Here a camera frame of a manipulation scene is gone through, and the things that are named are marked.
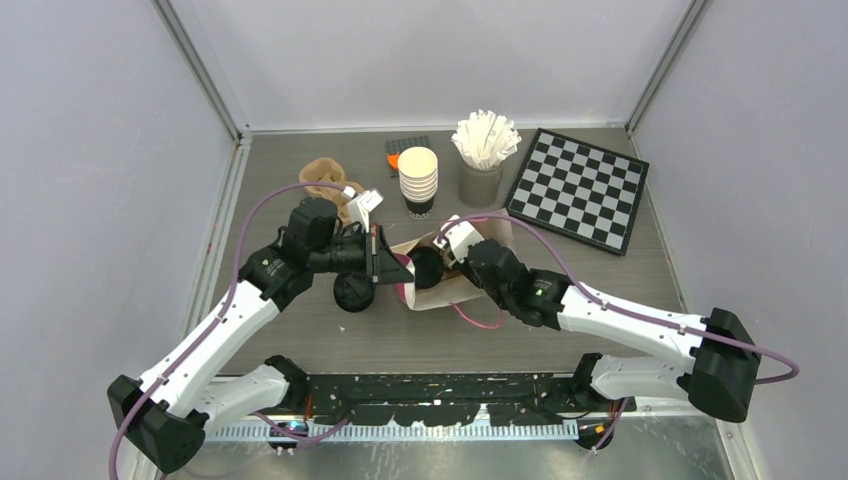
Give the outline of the stack of paper cups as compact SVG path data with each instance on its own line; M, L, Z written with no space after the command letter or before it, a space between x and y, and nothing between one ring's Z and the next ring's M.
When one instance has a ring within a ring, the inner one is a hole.
M397 161L399 186L409 215L427 218L438 190L438 158L427 147L404 150Z

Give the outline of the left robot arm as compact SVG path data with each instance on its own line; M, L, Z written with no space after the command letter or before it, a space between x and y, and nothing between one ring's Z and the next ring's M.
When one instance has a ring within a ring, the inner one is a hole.
M231 384L210 383L248 339L312 286L315 275L353 275L374 285L412 281L382 227L369 218L381 201L375 190L356 196L347 204L351 223L342 226L332 201L302 200L271 244L236 264L235 284L188 337L140 379L121 375L109 386L125 437L172 473L223 426L266 408L298 412L309 395L308 376L281 355Z

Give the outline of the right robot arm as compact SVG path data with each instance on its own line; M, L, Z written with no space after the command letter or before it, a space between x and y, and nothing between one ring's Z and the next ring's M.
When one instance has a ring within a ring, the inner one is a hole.
M688 401L713 418L746 421L761 354L738 316L675 313L607 295L549 270L527 268L494 239L469 247L460 271L502 310L531 327L585 333L641 351L639 358L581 357L571 397L584 410L607 400Z

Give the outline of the yellow pink paper bag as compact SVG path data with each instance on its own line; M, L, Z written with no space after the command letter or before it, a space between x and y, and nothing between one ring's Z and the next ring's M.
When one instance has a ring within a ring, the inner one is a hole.
M458 222L471 221L472 225L483 235L484 240L495 239L501 245L513 248L514 236L512 225L504 218L504 216L504 210L482 214L471 214L467 220L461 220L459 217L457 220L451 221L448 224L448 227L452 227ZM396 244L391 247L391 251L407 267L407 269L414 274L415 269L408 257L408 253L419 246L436 249L432 244L433 239L439 233L441 225L448 221L451 217L442 221L436 230L419 238ZM416 289L414 282L403 284L399 283L395 286L396 295L408 309L414 312L423 312L438 308L450 308L460 318L476 327L486 330L499 329L504 323L504 313L502 310L498 311L497 319L490 322L473 319L461 307L462 303L484 297L486 293L474 286L458 270L458 266L459 263L454 268L448 268L445 266L445 272L442 280L430 289Z

